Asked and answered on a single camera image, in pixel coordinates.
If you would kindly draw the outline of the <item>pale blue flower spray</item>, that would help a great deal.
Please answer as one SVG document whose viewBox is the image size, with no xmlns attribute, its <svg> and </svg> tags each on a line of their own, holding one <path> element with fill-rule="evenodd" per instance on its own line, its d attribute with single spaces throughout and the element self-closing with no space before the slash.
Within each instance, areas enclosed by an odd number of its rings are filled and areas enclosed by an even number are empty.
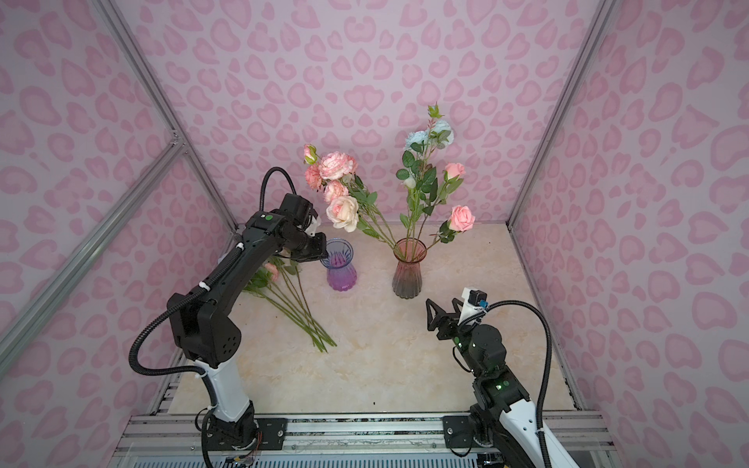
<svg viewBox="0 0 749 468">
<path fill-rule="evenodd" d="M 396 177 L 407 189 L 407 212 L 400 216 L 401 222 L 406 228 L 405 238 L 417 237 L 419 230 L 419 189 L 417 184 L 421 181 L 429 166 L 437 168 L 440 176 L 442 171 L 433 161 L 435 154 L 448 148 L 454 141 L 454 131 L 451 125 L 444 119 L 439 105 L 434 103 L 427 107 L 428 122 L 423 130 L 409 134 L 406 146 L 402 154 L 403 167 L 396 172 Z"/>
</svg>

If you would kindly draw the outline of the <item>blue purple glass vase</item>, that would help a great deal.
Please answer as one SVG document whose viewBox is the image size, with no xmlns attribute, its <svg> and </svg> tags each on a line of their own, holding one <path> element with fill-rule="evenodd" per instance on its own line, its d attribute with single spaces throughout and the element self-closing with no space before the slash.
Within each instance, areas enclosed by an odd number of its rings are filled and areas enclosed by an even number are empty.
<svg viewBox="0 0 749 468">
<path fill-rule="evenodd" d="M 327 254 L 320 262 L 327 270 L 328 285 L 337 292 L 350 291 L 358 279 L 353 265 L 352 245 L 343 238 L 330 239 L 327 241 Z"/>
</svg>

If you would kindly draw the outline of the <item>pink rosebud stem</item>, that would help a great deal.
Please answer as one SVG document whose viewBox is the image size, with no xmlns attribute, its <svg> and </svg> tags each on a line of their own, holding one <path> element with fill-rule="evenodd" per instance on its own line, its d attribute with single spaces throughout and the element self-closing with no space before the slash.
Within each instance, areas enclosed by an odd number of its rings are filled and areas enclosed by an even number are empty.
<svg viewBox="0 0 749 468">
<path fill-rule="evenodd" d="M 450 244 L 456 240 L 458 234 L 468 232 L 475 223 L 475 216 L 468 206 L 454 206 L 447 220 L 445 220 L 432 235 L 432 241 L 428 243 L 427 249 L 438 244 Z"/>
<path fill-rule="evenodd" d="M 441 206 L 447 206 L 450 197 L 462 186 L 465 168 L 460 163 L 449 163 L 437 174 L 437 168 L 429 166 L 421 181 L 417 184 L 419 189 L 419 230 L 417 237 L 421 238 L 426 223 L 438 211 Z"/>
</svg>

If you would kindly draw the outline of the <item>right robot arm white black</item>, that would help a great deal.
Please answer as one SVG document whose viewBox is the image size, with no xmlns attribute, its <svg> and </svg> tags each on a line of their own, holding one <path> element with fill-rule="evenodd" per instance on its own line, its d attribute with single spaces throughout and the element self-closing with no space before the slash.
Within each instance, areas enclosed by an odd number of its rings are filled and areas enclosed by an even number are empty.
<svg viewBox="0 0 749 468">
<path fill-rule="evenodd" d="M 550 327 L 543 314 L 522 300 L 489 303 L 484 292 L 470 290 L 467 294 L 467 298 L 453 300 L 452 313 L 433 300 L 427 300 L 425 308 L 427 329 L 437 333 L 437 339 L 452 341 L 456 362 L 473 376 L 476 403 L 468 415 L 469 446 L 497 450 L 497 460 L 505 467 L 577 467 L 543 421 L 552 361 Z M 534 313 L 544 330 L 544 368 L 535 400 L 507 364 L 501 332 L 483 322 L 489 312 L 508 306 Z"/>
</svg>

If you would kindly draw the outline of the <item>pink white peony spray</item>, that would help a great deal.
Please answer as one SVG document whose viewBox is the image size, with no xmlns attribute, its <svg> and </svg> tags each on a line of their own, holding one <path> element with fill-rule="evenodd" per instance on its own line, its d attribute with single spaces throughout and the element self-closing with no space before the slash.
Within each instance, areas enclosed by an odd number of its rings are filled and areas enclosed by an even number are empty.
<svg viewBox="0 0 749 468">
<path fill-rule="evenodd" d="M 394 250 L 399 237 L 378 208 L 378 193 L 357 174 L 355 158 L 340 151 L 321 155 L 313 144 L 304 144 L 302 157 L 305 181 L 323 195 L 326 216 L 333 227 L 346 232 L 362 231 Z"/>
</svg>

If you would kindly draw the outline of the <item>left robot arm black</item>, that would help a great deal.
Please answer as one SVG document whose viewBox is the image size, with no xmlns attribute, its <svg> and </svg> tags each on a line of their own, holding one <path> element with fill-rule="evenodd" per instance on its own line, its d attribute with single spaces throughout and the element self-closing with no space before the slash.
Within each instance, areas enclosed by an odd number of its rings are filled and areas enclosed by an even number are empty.
<svg viewBox="0 0 749 468">
<path fill-rule="evenodd" d="M 287 252 L 301 262 L 327 255 L 326 236 L 312 229 L 317 218 L 311 202 L 287 194 L 278 209 L 258 211 L 247 221 L 236 245 L 205 280 L 168 301 L 176 310 L 170 317 L 176 345 L 193 362 L 209 394 L 200 429 L 204 452 L 259 446 L 254 404 L 243 389 L 235 358 L 242 332 L 229 314 L 273 255 Z"/>
</svg>

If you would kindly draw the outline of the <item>pink grey glass vase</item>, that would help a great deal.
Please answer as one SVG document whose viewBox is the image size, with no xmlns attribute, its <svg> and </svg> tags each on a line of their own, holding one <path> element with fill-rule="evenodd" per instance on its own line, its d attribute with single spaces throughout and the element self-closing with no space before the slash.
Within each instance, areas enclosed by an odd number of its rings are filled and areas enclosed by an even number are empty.
<svg viewBox="0 0 749 468">
<path fill-rule="evenodd" d="M 396 243 L 393 253 L 397 259 L 392 279 L 394 294 L 403 300 L 416 298 L 423 287 L 421 263 L 426 259 L 427 247 L 421 240 L 404 238 Z"/>
</svg>

